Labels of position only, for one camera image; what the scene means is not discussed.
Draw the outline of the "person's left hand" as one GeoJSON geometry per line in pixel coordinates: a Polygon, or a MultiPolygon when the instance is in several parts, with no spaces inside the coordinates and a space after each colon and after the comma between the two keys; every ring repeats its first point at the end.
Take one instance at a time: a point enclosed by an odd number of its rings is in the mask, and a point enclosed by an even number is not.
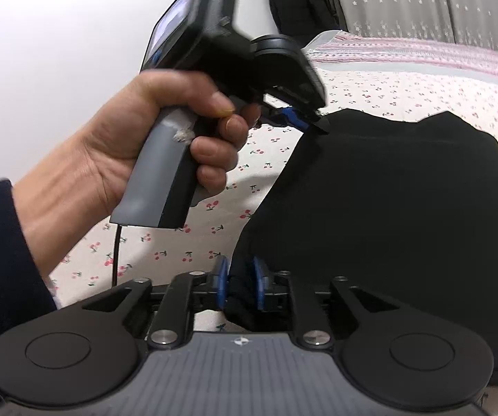
{"type": "Polygon", "coordinates": [[[161,109],[188,106],[216,118],[218,132],[191,144],[206,196],[225,189],[257,104],[237,109],[204,73],[150,70],[136,76],[12,190],[22,233],[41,277],[117,206],[161,109]]]}

